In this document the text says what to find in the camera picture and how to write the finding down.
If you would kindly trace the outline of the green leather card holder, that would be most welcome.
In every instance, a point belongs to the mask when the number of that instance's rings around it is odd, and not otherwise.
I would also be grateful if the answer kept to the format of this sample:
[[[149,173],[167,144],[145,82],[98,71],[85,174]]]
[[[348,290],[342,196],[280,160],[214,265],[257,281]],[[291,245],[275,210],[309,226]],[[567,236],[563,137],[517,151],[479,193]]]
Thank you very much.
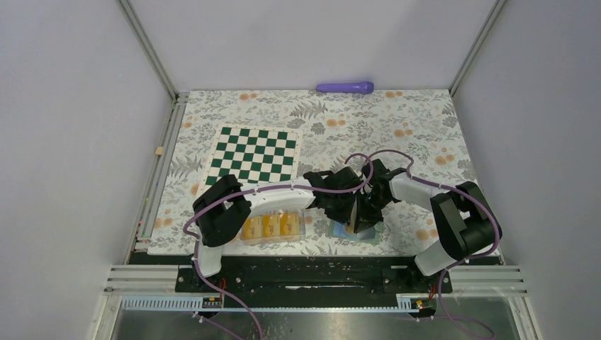
[[[381,233],[374,228],[369,228],[360,232],[356,232],[354,236],[351,236],[345,232],[345,227],[345,224],[332,220],[328,231],[328,237],[334,238],[336,240],[362,242],[367,244],[378,244],[380,242]]]

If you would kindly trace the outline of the clear plastic card box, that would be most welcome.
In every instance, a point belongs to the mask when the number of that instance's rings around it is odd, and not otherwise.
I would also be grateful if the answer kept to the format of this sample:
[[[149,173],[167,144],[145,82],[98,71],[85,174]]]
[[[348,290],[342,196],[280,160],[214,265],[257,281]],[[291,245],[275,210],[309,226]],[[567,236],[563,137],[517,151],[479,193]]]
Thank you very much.
[[[305,238],[302,210],[275,210],[246,219],[240,239],[248,245],[297,242]]]

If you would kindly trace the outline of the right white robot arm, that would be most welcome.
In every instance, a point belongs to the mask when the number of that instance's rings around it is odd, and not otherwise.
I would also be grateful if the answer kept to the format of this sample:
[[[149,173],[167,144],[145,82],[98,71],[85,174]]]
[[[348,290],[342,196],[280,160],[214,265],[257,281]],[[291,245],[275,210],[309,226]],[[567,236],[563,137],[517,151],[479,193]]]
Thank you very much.
[[[436,184],[407,169],[387,169],[376,159],[363,166],[369,180],[358,193],[351,213],[355,232],[383,221],[383,209],[391,203],[406,202],[432,213],[438,240],[413,259],[406,273],[410,288],[423,292],[434,283],[434,275],[475,253],[493,250],[502,230],[477,184],[466,181],[455,187]]]

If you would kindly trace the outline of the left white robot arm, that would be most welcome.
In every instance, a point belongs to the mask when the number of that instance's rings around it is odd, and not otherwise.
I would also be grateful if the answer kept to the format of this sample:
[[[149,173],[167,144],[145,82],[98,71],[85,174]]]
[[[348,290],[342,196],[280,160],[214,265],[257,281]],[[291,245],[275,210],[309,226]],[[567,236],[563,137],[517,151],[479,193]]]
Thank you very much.
[[[218,179],[195,199],[193,217],[185,224],[185,228],[197,226],[200,232],[192,258],[193,282],[204,291],[218,286],[223,247],[248,218],[318,208],[346,222],[356,194],[368,182],[349,167],[310,171],[276,183],[241,183],[233,174]]]

